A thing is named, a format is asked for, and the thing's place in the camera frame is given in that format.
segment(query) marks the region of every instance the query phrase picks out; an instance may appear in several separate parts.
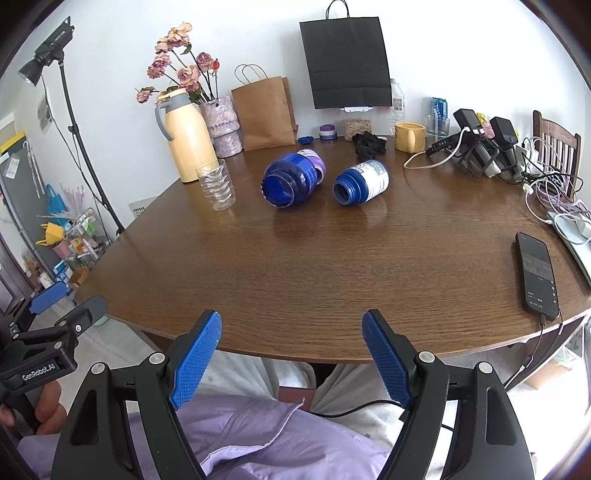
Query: white label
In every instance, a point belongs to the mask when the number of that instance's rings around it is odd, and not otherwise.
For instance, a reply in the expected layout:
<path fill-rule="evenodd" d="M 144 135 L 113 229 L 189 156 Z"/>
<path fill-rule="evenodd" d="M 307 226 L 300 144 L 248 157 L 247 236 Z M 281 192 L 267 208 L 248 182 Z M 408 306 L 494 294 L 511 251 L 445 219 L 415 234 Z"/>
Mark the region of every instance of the white label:
<path fill-rule="evenodd" d="M 317 157 L 318 156 L 318 153 L 316 153 L 314 150 L 308 150 L 308 149 L 300 150 L 298 153 L 300 155 L 305 156 L 305 157 Z"/>
<path fill-rule="evenodd" d="M 388 188 L 388 171 L 379 161 L 368 160 L 351 168 L 361 173 L 361 176 L 365 180 L 369 190 L 368 200 Z"/>
<path fill-rule="evenodd" d="M 21 159 L 18 157 L 11 157 L 8 168 L 6 169 L 5 177 L 8 179 L 14 179 L 17 176 L 18 164 Z"/>
<path fill-rule="evenodd" d="M 404 110 L 404 100 L 401 98 L 393 98 L 392 109 L 402 112 Z"/>

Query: studio light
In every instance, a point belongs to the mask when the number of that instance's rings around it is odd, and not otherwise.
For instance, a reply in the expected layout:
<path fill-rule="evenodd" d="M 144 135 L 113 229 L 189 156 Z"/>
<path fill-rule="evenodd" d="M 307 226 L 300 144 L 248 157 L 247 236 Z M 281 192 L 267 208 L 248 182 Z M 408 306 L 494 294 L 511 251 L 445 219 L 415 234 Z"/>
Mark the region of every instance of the studio light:
<path fill-rule="evenodd" d="M 68 45 L 70 40 L 73 38 L 74 26 L 70 23 L 70 17 L 66 18 L 59 27 L 57 27 L 46 40 L 37 47 L 35 50 L 35 56 L 32 60 L 28 61 L 23 65 L 23 67 L 18 71 L 19 76 L 24 79 L 27 83 L 32 85 L 37 85 L 39 79 L 41 78 L 41 71 L 44 67 L 47 67 L 53 63 L 54 60 L 57 60 L 60 66 L 60 75 L 61 75 L 61 84 L 64 89 L 64 97 L 66 98 L 66 106 L 68 108 L 68 114 L 70 115 L 70 120 L 72 125 L 68 128 L 68 130 L 76 137 L 76 142 L 80 147 L 80 153 L 82 154 L 82 158 L 84 158 L 84 162 L 88 167 L 88 171 L 90 172 L 90 176 L 92 180 L 95 182 L 96 189 L 99 192 L 99 201 L 103 207 L 111 214 L 113 220 L 117 225 L 117 233 L 123 233 L 125 230 L 123 224 L 117 218 L 113 207 L 109 203 L 105 195 L 105 191 L 103 187 L 99 183 L 99 179 L 96 177 L 95 169 L 92 167 L 90 163 L 90 159 L 88 158 L 88 153 L 86 152 L 86 148 L 84 143 L 82 143 L 82 137 L 80 136 L 80 129 L 78 129 L 78 125 L 74 118 L 74 111 L 72 110 L 72 103 L 70 101 L 70 95 L 68 93 L 68 86 L 66 83 L 66 74 L 64 72 L 64 47 Z"/>

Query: black cloth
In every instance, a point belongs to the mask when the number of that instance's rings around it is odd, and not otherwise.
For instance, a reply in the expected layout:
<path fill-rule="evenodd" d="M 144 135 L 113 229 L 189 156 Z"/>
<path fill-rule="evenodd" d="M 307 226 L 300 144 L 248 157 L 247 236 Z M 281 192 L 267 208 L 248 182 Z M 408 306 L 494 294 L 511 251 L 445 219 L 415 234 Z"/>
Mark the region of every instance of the black cloth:
<path fill-rule="evenodd" d="M 353 143 L 355 144 L 355 153 L 360 162 L 371 160 L 376 155 L 386 153 L 386 141 L 369 132 L 353 135 Z"/>

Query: cardboard box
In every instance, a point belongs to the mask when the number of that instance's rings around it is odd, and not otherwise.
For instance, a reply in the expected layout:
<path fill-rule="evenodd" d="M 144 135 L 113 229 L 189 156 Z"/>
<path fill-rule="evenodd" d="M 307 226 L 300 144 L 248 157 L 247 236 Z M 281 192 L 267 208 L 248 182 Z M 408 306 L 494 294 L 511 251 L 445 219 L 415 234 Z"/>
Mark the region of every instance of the cardboard box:
<path fill-rule="evenodd" d="M 86 278 L 90 275 L 90 268 L 80 267 L 74 270 L 74 273 L 70 277 L 70 287 L 76 289 L 79 288 Z"/>
<path fill-rule="evenodd" d="M 540 368 L 535 374 L 529 377 L 525 384 L 529 385 L 536 390 L 539 390 L 548 383 L 550 380 L 559 377 L 565 372 L 568 372 L 570 367 L 565 367 L 561 365 L 556 360 L 552 359 L 547 364 L 545 364 L 542 368 Z"/>

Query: bag handle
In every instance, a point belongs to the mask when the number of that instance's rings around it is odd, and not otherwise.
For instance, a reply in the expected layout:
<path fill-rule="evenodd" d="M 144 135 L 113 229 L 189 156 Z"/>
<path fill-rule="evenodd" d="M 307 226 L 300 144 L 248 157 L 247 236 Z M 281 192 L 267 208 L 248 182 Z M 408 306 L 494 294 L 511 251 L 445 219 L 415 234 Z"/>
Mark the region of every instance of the bag handle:
<path fill-rule="evenodd" d="M 236 72 L 238 71 L 238 69 L 242 67 L 241 73 L 242 76 L 244 77 L 244 79 L 246 80 L 247 83 L 244 83 L 240 78 L 238 78 L 238 75 L 236 74 Z M 259 80 L 263 80 L 263 77 L 261 77 L 258 72 L 253 68 L 253 67 L 257 67 L 259 68 L 259 70 L 262 72 L 262 74 L 265 76 L 265 79 L 268 79 L 269 77 L 267 76 L 267 74 L 265 73 L 265 70 L 263 70 L 260 66 L 258 66 L 256 63 L 241 63 L 238 67 L 236 67 L 234 69 L 234 76 L 236 77 L 236 80 L 238 80 L 241 84 L 243 85 L 248 85 L 249 83 L 253 83 L 251 82 L 248 77 L 246 76 L 246 74 L 244 73 L 244 69 L 249 67 L 257 77 L 259 77 Z"/>
<path fill-rule="evenodd" d="M 326 19 L 329 19 L 330 7 L 332 7 L 332 4 L 334 4 L 335 2 L 343 2 L 345 4 L 345 8 L 347 9 L 347 18 L 351 18 L 351 15 L 349 15 L 349 5 L 347 5 L 347 2 L 345 2 L 345 0 L 332 0 L 329 7 L 326 9 Z"/>

